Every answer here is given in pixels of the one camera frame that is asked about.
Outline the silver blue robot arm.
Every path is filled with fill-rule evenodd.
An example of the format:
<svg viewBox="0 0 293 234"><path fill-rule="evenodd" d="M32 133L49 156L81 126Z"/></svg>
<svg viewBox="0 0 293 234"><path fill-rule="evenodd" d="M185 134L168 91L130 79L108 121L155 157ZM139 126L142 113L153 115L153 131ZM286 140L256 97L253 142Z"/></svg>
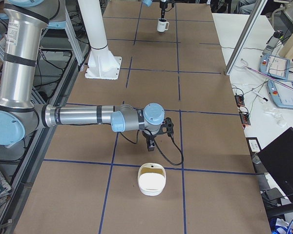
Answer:
<svg viewBox="0 0 293 234"><path fill-rule="evenodd" d="M109 124L114 132L139 130L147 139L160 134L165 112L157 103L143 109L130 105L54 107L35 105L31 91L42 30L51 23L66 25L63 0L7 0L9 17L0 83L0 145L21 141L27 134L56 125Z"/></svg>
<svg viewBox="0 0 293 234"><path fill-rule="evenodd" d="M142 0L142 3L146 5L147 7L150 7L153 3L152 0ZM159 0L159 7L161 9L161 19L163 20L165 18L165 12L167 9L168 1L167 0Z"/></svg>

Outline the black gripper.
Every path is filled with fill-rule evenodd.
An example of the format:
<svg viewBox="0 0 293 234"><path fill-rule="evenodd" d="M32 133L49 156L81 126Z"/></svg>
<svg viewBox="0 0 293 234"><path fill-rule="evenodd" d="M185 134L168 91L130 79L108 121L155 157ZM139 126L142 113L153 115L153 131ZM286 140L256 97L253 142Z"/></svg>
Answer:
<svg viewBox="0 0 293 234"><path fill-rule="evenodd" d="M161 20L165 18L165 10L167 9L167 0L160 0Z"/></svg>
<svg viewBox="0 0 293 234"><path fill-rule="evenodd" d="M156 135L150 135L149 133L146 133L145 131L143 131L142 134L147 140L147 150L149 152L154 151L154 149L155 149L154 140L156 138Z"/></svg>

